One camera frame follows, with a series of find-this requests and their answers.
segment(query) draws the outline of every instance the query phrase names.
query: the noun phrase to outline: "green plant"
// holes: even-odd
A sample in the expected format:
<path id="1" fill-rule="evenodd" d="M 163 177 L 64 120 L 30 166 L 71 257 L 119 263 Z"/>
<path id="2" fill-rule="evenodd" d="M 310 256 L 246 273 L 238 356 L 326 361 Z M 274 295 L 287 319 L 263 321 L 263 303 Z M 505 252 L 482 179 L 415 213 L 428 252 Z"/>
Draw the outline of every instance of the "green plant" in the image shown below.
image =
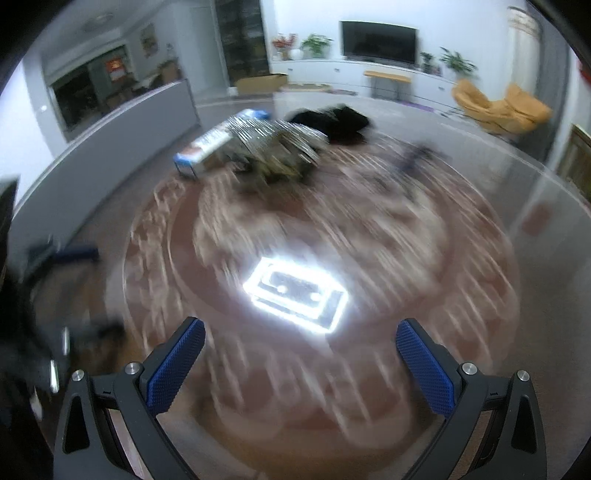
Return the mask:
<path id="1" fill-rule="evenodd" d="M 425 73 L 431 73 L 431 71 L 433 70 L 433 65 L 431 65 L 433 55 L 427 53 L 426 51 L 422 51 L 421 57 L 423 58 L 423 71 Z"/>
<path id="2" fill-rule="evenodd" d="M 440 60 L 445 66 L 452 69 L 454 72 L 470 75 L 475 70 L 478 70 L 476 65 L 462 57 L 459 52 L 452 53 L 450 50 L 443 47 L 441 47 L 441 49 L 444 51 L 444 54 L 441 56 Z"/>
<path id="3" fill-rule="evenodd" d="M 301 46 L 309 48 L 312 51 L 312 56 L 321 57 L 324 53 L 324 49 L 330 45 L 330 42 L 332 42 L 330 38 L 312 33 L 301 43 Z"/>
<path id="4" fill-rule="evenodd" d="M 427 53 L 426 51 L 421 52 L 421 57 L 423 58 L 423 62 L 430 64 L 431 60 L 433 59 L 434 55 Z"/>

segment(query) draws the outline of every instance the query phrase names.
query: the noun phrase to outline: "box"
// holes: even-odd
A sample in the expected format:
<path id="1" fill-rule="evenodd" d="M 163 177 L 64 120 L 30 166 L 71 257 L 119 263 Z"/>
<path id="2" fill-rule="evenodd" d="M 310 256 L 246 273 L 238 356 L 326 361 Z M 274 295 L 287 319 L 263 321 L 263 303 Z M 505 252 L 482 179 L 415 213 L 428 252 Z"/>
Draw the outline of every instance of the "box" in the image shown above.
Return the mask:
<path id="1" fill-rule="evenodd" d="M 274 73 L 262 77 L 247 77 L 236 82 L 238 95 L 250 95 L 253 93 L 273 93 L 287 85 L 287 75 Z"/>

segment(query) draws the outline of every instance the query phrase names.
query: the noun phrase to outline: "metal screw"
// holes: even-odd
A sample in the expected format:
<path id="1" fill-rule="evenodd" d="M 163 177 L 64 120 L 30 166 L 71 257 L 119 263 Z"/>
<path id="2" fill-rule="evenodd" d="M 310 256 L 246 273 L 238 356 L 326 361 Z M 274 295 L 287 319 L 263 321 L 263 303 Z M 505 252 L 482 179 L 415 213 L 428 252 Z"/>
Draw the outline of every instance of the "metal screw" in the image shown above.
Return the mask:
<path id="1" fill-rule="evenodd" d="M 527 382 L 530 379 L 530 375 L 525 370 L 519 370 L 517 372 L 517 378 L 519 378 L 522 382 Z"/>
<path id="2" fill-rule="evenodd" d="M 470 362 L 467 362 L 465 364 L 462 365 L 462 370 L 464 370 L 464 373 L 466 375 L 474 375 L 476 372 L 478 372 L 478 369 L 476 368 L 476 365 L 471 364 Z"/>
<path id="3" fill-rule="evenodd" d="M 131 362 L 130 364 L 125 365 L 125 373 L 128 375 L 135 375 L 139 372 L 140 364 L 138 362 Z"/>
<path id="4" fill-rule="evenodd" d="M 79 382 L 83 378 L 84 378 L 84 370 L 76 370 L 74 373 L 72 373 L 72 380 L 74 382 Z"/>

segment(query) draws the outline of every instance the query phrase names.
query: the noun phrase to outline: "ceiling light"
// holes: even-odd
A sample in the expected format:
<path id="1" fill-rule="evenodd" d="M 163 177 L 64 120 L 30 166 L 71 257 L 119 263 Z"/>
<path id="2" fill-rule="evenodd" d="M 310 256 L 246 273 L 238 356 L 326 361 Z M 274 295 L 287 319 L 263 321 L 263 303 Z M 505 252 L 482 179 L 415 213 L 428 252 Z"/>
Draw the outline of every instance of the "ceiling light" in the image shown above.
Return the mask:
<path id="1" fill-rule="evenodd" d="M 85 32 L 92 32 L 99 27 L 102 27 L 107 22 L 111 21 L 114 17 L 114 14 L 111 12 L 106 12 L 104 14 L 97 15 L 94 18 L 91 18 L 88 22 L 86 22 L 82 26 L 82 30 Z"/>

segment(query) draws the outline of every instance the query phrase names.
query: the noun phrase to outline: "rug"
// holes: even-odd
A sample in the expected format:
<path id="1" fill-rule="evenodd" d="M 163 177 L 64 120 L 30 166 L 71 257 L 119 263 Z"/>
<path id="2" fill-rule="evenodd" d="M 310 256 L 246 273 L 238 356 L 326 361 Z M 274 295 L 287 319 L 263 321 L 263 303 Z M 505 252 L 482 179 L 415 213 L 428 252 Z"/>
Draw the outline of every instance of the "rug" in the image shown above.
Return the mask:
<path id="1" fill-rule="evenodd" d="M 402 181 L 410 145 L 368 140 L 331 146 L 310 184 L 264 194 L 241 192 L 229 167 L 171 176 L 133 223 L 129 328 L 149 352 L 186 316 L 206 322 L 192 384 L 233 445 L 390 461 L 433 421 L 392 343 L 401 319 L 487 374 L 512 342 L 518 273 L 495 212 L 442 158 Z M 318 335 L 257 307 L 243 285 L 261 258 L 330 273 L 349 298 L 338 328 Z"/>

